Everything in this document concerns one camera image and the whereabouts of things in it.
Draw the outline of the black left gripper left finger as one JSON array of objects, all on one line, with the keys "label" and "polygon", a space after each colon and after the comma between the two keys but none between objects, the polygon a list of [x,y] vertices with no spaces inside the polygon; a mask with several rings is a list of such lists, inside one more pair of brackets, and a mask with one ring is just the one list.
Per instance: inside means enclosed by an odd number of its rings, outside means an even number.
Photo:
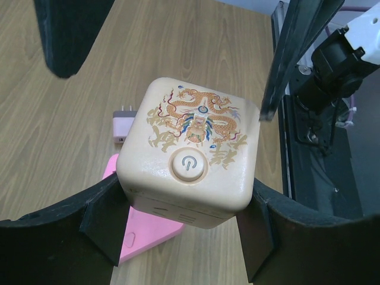
[{"label": "black left gripper left finger", "polygon": [[112,174],[54,205],[1,221],[1,284],[110,284],[128,213]]}]

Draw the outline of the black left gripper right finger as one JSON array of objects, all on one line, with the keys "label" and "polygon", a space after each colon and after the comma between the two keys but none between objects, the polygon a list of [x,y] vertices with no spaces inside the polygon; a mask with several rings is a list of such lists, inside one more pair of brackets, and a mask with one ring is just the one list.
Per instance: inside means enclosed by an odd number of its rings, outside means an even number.
[{"label": "black left gripper right finger", "polygon": [[377,214],[324,214],[256,179],[236,220],[249,283],[379,284]]}]

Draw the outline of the beige cube socket adapter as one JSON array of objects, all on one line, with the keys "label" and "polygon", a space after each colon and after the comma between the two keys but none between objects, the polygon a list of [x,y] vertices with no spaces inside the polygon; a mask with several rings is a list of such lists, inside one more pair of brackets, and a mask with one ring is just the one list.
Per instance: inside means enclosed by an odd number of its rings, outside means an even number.
[{"label": "beige cube socket adapter", "polygon": [[250,203],[259,129],[250,100],[161,77],[147,88],[116,173],[134,209],[212,229]]}]

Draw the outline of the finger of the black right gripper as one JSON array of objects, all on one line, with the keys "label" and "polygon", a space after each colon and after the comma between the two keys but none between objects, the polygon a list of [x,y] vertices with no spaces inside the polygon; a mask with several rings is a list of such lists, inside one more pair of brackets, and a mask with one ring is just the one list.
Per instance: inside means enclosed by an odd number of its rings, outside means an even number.
[{"label": "finger of the black right gripper", "polygon": [[82,67],[114,0],[35,0],[45,62],[59,78]]}]

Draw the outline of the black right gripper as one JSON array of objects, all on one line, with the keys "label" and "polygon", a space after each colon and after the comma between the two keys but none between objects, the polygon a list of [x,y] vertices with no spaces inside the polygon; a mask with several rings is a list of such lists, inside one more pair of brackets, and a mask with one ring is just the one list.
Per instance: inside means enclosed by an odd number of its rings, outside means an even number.
[{"label": "black right gripper", "polygon": [[[271,121],[291,79],[293,67],[343,6],[344,0],[292,0],[281,29],[262,99],[260,121]],[[332,102],[348,98],[363,79],[379,69],[364,61],[362,47],[352,47],[339,28],[313,52],[312,75],[295,91],[299,104],[317,114]]]}]

